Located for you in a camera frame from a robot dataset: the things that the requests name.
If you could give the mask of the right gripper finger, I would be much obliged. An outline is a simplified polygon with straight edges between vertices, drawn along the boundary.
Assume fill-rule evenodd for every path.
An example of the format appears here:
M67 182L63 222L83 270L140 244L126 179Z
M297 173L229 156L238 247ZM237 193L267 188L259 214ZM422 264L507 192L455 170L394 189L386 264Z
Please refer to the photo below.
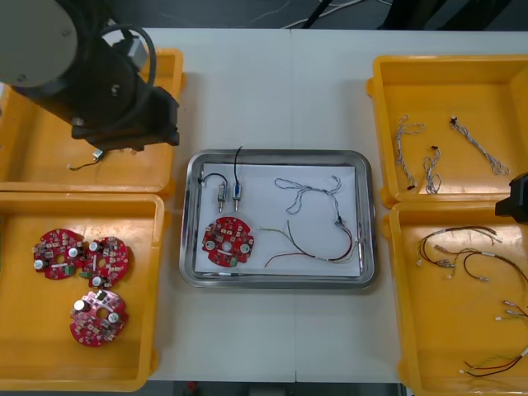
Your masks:
M500 200L495 205L495 215L499 217L511 217L518 224L527 225L527 200L514 196Z
M510 182L510 197L512 199L526 199L528 189L528 173L525 172Z

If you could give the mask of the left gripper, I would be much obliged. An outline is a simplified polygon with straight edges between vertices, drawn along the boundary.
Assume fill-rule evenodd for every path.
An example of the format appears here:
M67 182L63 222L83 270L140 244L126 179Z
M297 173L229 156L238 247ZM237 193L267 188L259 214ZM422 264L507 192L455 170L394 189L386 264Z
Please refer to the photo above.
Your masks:
M72 138L85 140L102 151L142 151L151 144L179 145L174 97L161 87L152 87L145 101L135 103L122 117L102 127L73 126Z

